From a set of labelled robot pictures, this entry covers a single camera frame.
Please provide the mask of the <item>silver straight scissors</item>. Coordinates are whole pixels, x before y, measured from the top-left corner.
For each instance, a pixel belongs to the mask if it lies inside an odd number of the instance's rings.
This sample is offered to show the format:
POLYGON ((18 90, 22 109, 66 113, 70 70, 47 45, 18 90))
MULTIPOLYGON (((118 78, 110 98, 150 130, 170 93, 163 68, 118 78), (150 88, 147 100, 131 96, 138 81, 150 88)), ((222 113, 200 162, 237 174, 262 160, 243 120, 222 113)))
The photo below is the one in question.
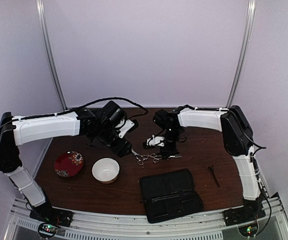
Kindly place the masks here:
POLYGON ((170 156, 162 156, 160 154, 156 154, 153 153, 151 155, 148 155, 149 158, 152 159, 153 163, 158 163, 160 160, 169 160, 169 159, 177 159, 177 158, 181 158, 182 156, 179 154, 175 154, 175 155, 170 155, 170 156))

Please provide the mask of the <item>silver thinning scissors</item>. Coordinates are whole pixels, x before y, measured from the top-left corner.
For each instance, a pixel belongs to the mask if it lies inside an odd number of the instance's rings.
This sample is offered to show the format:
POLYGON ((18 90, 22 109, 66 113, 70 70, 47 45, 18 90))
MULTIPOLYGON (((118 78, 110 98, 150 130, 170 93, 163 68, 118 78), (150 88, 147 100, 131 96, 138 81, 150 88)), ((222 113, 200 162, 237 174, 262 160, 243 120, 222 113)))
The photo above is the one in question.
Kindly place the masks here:
POLYGON ((142 168, 144 168, 144 161, 146 161, 149 156, 148 155, 142 155, 142 154, 139 154, 137 153, 135 150, 131 150, 132 151, 132 154, 135 156, 135 158, 137 159, 137 164, 139 166, 142 166, 142 168))

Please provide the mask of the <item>black zip tool case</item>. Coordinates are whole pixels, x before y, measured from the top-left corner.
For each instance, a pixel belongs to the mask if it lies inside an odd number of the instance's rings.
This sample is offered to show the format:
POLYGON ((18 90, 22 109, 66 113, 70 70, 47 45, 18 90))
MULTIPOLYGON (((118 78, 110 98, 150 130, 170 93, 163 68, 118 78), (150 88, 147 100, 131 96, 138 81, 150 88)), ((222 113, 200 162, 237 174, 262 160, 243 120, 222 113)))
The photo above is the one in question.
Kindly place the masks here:
POLYGON ((151 224, 204 210, 191 172, 181 169, 142 177, 139 181, 147 221, 151 224))

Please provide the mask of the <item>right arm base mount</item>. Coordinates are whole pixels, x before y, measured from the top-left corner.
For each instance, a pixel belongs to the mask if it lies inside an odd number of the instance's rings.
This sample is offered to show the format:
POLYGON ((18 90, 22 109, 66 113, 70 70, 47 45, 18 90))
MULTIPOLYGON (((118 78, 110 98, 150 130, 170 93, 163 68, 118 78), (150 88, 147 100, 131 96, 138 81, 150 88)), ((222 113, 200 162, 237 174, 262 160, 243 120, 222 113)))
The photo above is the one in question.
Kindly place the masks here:
POLYGON ((243 199, 243 206, 223 211, 226 226, 238 225, 238 231, 243 237, 253 238, 259 232, 258 220, 266 216, 262 200, 243 199))

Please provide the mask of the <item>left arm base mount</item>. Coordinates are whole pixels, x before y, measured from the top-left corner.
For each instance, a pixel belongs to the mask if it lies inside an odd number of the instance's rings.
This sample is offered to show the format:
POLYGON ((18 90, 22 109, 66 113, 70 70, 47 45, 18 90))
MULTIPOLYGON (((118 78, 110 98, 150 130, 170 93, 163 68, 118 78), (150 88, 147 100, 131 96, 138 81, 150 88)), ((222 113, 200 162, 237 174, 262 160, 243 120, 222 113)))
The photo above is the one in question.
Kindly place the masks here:
POLYGON ((65 227, 70 227, 73 212, 58 208, 31 207, 29 217, 40 221, 37 233, 43 240, 49 240, 65 233, 65 227))

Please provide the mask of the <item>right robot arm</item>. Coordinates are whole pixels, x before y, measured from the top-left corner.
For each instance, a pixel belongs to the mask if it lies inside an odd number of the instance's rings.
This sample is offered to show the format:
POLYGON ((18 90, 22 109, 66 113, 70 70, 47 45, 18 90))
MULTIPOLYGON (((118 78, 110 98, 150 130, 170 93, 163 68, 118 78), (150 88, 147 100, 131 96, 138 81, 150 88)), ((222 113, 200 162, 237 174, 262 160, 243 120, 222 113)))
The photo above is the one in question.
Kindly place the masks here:
POLYGON ((164 132, 164 136, 147 141, 147 145, 159 146, 160 155, 167 159, 178 155, 177 143, 185 128, 212 129, 222 133, 226 152, 234 159, 243 188, 243 204, 240 217, 250 221, 259 213, 262 202, 261 178, 255 164, 253 130, 238 105, 230 108, 207 108, 184 105, 171 111, 155 112, 153 122, 164 132))

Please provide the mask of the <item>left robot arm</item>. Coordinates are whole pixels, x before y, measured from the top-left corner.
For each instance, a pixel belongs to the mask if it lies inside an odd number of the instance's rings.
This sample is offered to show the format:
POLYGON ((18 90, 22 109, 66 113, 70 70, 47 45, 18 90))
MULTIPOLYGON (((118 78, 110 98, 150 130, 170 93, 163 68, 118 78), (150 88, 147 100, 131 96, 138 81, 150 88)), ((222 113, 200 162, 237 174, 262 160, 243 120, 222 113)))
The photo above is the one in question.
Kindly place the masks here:
POLYGON ((37 116, 2 115, 0 121, 0 172, 8 176, 36 208, 45 222, 56 217, 48 205, 46 195, 19 158, 18 146, 63 136, 86 136, 107 146, 118 157, 131 154, 132 144, 125 135, 136 128, 136 123, 114 101, 91 110, 85 106, 64 112, 37 116))

